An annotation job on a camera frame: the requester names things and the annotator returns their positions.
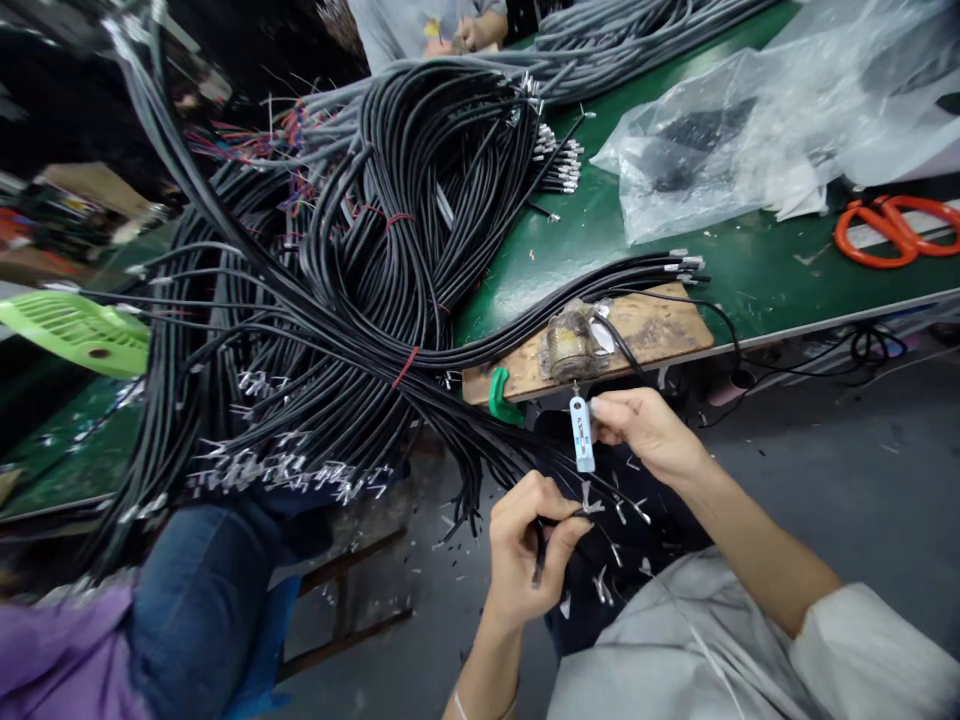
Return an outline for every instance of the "hand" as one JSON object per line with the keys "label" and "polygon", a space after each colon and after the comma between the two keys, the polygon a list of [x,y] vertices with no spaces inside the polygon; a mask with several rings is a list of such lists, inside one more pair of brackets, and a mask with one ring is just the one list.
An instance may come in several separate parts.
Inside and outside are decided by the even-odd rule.
{"label": "hand", "polygon": [[[560,602],[563,574],[573,549],[593,527],[586,518],[570,516],[582,508],[567,500],[556,483],[533,470],[493,506],[490,513],[490,550],[493,575],[483,610],[485,623],[501,632],[522,628]],[[549,537],[540,587],[533,588],[536,535],[530,527],[538,516],[562,520]]]}
{"label": "hand", "polygon": [[450,57],[453,55],[453,45],[445,43],[443,40],[428,40],[424,48],[423,57],[427,60],[433,60],[438,57]]}
{"label": "hand", "polygon": [[594,437],[607,445],[626,442],[658,480],[674,486],[696,479],[710,456],[656,390],[618,390],[590,401]]}
{"label": "hand", "polygon": [[476,52],[490,44],[485,41],[483,34],[483,25],[477,22],[477,18],[463,18],[457,28],[457,35],[470,52]]}

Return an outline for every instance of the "green workbench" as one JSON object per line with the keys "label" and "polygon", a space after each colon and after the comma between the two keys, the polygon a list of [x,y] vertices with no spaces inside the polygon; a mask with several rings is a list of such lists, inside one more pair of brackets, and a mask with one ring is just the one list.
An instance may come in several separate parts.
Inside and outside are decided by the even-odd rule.
{"label": "green workbench", "polygon": [[[596,117],[585,120],[576,134],[586,148],[580,187],[573,195],[537,199],[544,209],[561,216],[559,223],[532,211],[519,218],[480,290],[457,309],[458,343],[495,332],[588,270],[672,248],[704,256],[705,272],[713,282],[688,290],[693,297],[720,304],[745,346],[925,304],[960,287],[960,256],[922,257],[896,271],[874,270],[849,260],[832,246],[836,217],[778,224],[773,213],[755,212],[705,231],[627,247],[619,178],[589,165],[587,158],[596,154],[627,110],[657,100],[680,81],[702,74],[738,50],[764,47],[798,8],[790,2],[777,5],[716,41],[585,104],[584,109]],[[568,111],[548,122],[562,136],[578,115],[579,110]],[[719,352],[729,342],[729,332],[713,313],[707,311],[704,319]]]}

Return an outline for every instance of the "white shirt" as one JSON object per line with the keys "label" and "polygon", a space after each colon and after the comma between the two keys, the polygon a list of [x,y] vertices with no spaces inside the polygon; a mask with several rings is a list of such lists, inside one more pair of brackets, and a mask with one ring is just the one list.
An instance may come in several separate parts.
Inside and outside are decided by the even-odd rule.
{"label": "white shirt", "polygon": [[820,600],[791,641],[711,548],[564,658],[548,718],[957,720],[960,664],[864,585]]}

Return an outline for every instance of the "scissor handle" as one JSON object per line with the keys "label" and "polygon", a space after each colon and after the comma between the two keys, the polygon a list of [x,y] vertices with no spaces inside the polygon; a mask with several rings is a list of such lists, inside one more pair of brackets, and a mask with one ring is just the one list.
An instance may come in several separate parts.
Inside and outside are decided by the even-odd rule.
{"label": "scissor handle", "polygon": [[[900,251],[900,257],[877,257],[876,255],[870,255],[854,247],[853,243],[850,242],[847,231],[850,229],[850,223],[855,217],[859,217],[867,225],[893,243],[897,250]],[[900,221],[906,224],[903,216],[900,216]],[[833,240],[837,244],[837,247],[840,248],[840,251],[848,258],[856,260],[862,265],[877,268],[878,270],[893,270],[903,267],[904,265],[909,265],[920,255],[918,243],[912,242],[899,226],[864,206],[859,200],[850,203],[847,211],[840,216],[837,227],[833,231]]]}
{"label": "scissor handle", "polygon": [[[926,198],[911,197],[910,195],[896,195],[894,197],[880,197],[874,203],[879,207],[884,217],[897,228],[897,231],[911,244],[917,246],[917,250],[922,255],[932,257],[948,257],[960,253],[960,211],[954,207],[946,205],[936,200],[927,200]],[[922,236],[910,227],[900,208],[910,208],[919,210],[927,215],[938,217],[948,225],[953,226],[956,235],[953,243],[950,245],[938,245],[936,243],[924,240]]]}

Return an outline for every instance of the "grey shirt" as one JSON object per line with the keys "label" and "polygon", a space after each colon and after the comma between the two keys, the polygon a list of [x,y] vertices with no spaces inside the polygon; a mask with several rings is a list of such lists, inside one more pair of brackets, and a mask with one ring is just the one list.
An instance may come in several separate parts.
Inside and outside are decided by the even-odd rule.
{"label": "grey shirt", "polygon": [[564,658],[548,719],[955,720],[958,710],[960,664],[869,588],[820,600],[791,641],[710,549],[675,562],[593,648]]}
{"label": "grey shirt", "polygon": [[422,58],[427,41],[449,42],[460,20],[488,10],[506,15],[506,0],[349,0],[370,72],[394,60]]}

